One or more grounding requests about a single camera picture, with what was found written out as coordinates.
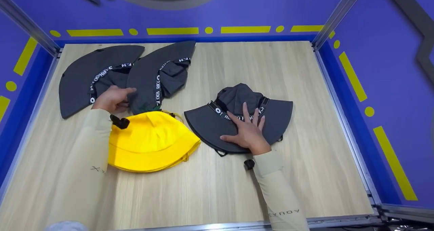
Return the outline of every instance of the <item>hand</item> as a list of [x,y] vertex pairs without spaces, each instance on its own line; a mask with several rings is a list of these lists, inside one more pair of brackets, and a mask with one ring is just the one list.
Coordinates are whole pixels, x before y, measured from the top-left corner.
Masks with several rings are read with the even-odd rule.
[[237,125],[237,135],[222,135],[220,139],[230,143],[236,143],[237,145],[248,148],[253,155],[260,155],[271,151],[270,144],[262,136],[262,128],[265,123],[265,116],[259,120],[259,109],[255,109],[253,120],[250,121],[250,115],[247,109],[247,103],[243,103],[243,116],[245,121],[240,120],[234,114],[227,112],[229,118]]
[[136,88],[120,89],[112,85],[96,99],[92,109],[103,109],[110,114],[125,112],[128,108],[127,95],[136,92]]

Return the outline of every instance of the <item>hat crown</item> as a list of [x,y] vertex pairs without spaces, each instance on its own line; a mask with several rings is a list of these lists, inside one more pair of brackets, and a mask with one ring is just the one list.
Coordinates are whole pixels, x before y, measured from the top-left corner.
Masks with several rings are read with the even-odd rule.
[[247,84],[240,83],[234,87],[226,87],[217,94],[217,101],[226,106],[226,109],[235,115],[243,115],[243,103],[246,102],[249,114],[253,114],[263,95],[253,92]]

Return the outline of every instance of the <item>wooden table surface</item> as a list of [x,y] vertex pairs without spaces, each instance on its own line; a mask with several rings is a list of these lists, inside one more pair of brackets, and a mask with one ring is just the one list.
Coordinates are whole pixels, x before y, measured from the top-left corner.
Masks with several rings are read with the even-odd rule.
[[[1,230],[42,230],[62,164],[90,107],[63,120],[59,81],[79,57],[115,44],[67,44],[0,206]],[[144,55],[167,44],[142,44]],[[370,214],[365,189],[307,41],[198,43],[184,89],[162,109],[183,114],[246,83],[294,101],[283,141],[273,145],[307,217]],[[247,155],[218,156],[202,143],[189,161],[155,173],[109,167],[98,230],[267,220]]]

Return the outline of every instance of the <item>long sleeve shirt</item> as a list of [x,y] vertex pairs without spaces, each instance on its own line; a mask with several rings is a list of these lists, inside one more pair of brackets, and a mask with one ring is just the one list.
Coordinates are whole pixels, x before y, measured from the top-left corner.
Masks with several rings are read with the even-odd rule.
[[[107,170],[110,114],[90,110],[63,168],[46,231],[94,230]],[[308,231],[306,218],[275,151],[254,156],[254,172],[275,231]]]

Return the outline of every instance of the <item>metal frame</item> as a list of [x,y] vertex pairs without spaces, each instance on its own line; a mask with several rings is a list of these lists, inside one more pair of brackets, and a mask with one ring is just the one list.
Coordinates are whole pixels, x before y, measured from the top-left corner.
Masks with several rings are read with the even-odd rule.
[[434,224],[434,210],[400,205],[380,205],[379,208],[386,217]]
[[322,30],[313,39],[313,47],[318,50],[326,42],[330,33],[338,26],[348,11],[357,0],[341,0],[329,19],[324,24]]
[[[309,228],[327,228],[351,225],[374,225],[381,223],[381,219],[366,215],[308,218]],[[241,223],[217,223],[205,225],[187,225],[163,228],[137,228],[122,229],[116,231],[271,231],[269,222],[241,222]]]
[[0,205],[2,204],[3,198],[6,195],[7,188],[8,188],[9,183],[11,182],[11,179],[14,175],[15,169],[17,168],[17,164],[21,158],[23,149],[29,140],[29,133],[31,132],[31,130],[34,126],[34,122],[35,122],[37,115],[39,113],[39,109],[41,108],[45,93],[48,90],[48,85],[50,84],[51,78],[53,77],[54,71],[56,70],[57,63],[59,62],[60,54],[57,53],[55,57],[57,57],[57,58],[53,58],[53,62],[50,65],[50,69],[48,70],[48,74],[45,77],[44,84],[42,85],[42,89],[39,92],[38,98],[36,100],[35,107],[33,108],[33,111],[32,111],[32,114],[30,116],[30,119],[28,120],[26,129],[24,130],[23,138],[20,141],[17,152],[15,153],[15,156],[12,160],[11,166],[9,166],[9,170],[7,171],[7,174],[4,178],[4,181],[3,181],[2,185],[0,186]]
[[330,80],[330,76],[327,73],[326,66],[322,61],[321,55],[319,54],[318,50],[315,48],[314,48],[314,53],[315,53],[316,60],[318,61],[319,68],[321,69],[321,73],[324,78],[325,84],[327,85],[327,89],[329,91],[330,97],[332,98],[333,104],[335,106],[335,112],[336,115],[338,115],[338,120],[339,123],[341,124],[342,131],[344,132],[352,157],[354,158],[354,162],[356,164],[358,173],[363,182],[364,189],[368,194],[368,196],[369,195],[372,196],[369,197],[371,201],[371,205],[380,204],[381,203],[380,197],[378,196],[371,175],[369,174],[368,168],[366,167],[366,164],[363,160],[363,156],[361,155],[360,149],[358,148],[357,142],[355,141],[355,137],[352,133],[351,127],[349,126],[348,120],[343,112],[341,103],[339,102],[338,99],[338,95],[336,94],[335,88],[333,87],[332,81]]
[[60,47],[33,22],[12,0],[0,0],[0,9],[32,36],[47,52],[56,57]]

